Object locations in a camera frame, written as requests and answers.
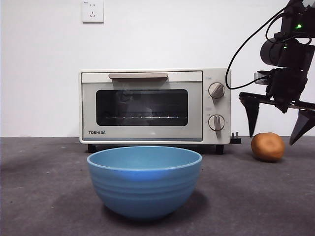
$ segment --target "bowl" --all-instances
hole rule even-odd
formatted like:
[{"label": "bowl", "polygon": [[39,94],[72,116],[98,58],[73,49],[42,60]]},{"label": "bowl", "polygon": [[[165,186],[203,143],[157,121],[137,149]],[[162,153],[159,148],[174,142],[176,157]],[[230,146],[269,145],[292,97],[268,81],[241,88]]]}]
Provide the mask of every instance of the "bowl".
[{"label": "bowl", "polygon": [[112,211],[134,220],[160,219],[192,194],[201,155],[177,147],[120,147],[87,159],[97,195]]}]

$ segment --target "gray floor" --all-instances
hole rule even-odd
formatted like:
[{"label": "gray floor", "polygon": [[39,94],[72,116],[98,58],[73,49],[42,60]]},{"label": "gray floor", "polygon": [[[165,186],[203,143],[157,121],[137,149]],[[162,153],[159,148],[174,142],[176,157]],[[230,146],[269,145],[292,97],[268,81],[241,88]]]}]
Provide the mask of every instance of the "gray floor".
[{"label": "gray floor", "polygon": [[188,202],[139,223],[103,206],[78,138],[1,138],[1,235],[315,235],[315,137],[287,146],[280,163],[253,159],[242,141],[225,155],[197,149],[202,171]]}]

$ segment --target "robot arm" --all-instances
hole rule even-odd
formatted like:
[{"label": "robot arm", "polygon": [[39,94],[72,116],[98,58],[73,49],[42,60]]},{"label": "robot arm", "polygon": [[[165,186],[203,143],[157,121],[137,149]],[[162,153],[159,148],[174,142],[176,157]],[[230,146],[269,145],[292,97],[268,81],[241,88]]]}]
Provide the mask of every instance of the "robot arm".
[{"label": "robot arm", "polygon": [[[315,52],[315,46],[310,45],[315,38],[315,0],[290,0],[274,21],[280,17],[281,31],[268,39],[260,51],[264,63],[279,68],[255,73],[255,83],[267,86],[266,95],[241,92],[239,97],[247,112],[251,137],[260,103],[274,105],[283,113],[288,108],[299,109],[290,139],[292,145],[315,126],[315,104],[299,100]],[[310,40],[302,44],[297,38]]]}]

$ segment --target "electrical socket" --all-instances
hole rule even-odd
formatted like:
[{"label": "electrical socket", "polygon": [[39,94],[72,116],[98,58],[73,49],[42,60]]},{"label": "electrical socket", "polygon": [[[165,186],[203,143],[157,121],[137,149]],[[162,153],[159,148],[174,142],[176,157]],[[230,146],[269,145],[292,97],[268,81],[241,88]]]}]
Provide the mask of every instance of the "electrical socket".
[{"label": "electrical socket", "polygon": [[104,22],[104,2],[103,0],[86,0],[81,5],[82,22]]}]

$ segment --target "oven control panel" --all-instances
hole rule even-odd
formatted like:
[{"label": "oven control panel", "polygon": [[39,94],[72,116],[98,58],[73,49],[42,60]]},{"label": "oven control panel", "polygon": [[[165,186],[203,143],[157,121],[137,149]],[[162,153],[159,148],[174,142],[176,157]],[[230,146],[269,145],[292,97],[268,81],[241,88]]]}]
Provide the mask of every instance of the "oven control panel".
[{"label": "oven control panel", "polygon": [[231,93],[225,73],[224,68],[203,70],[203,140],[209,144],[230,142]]}]

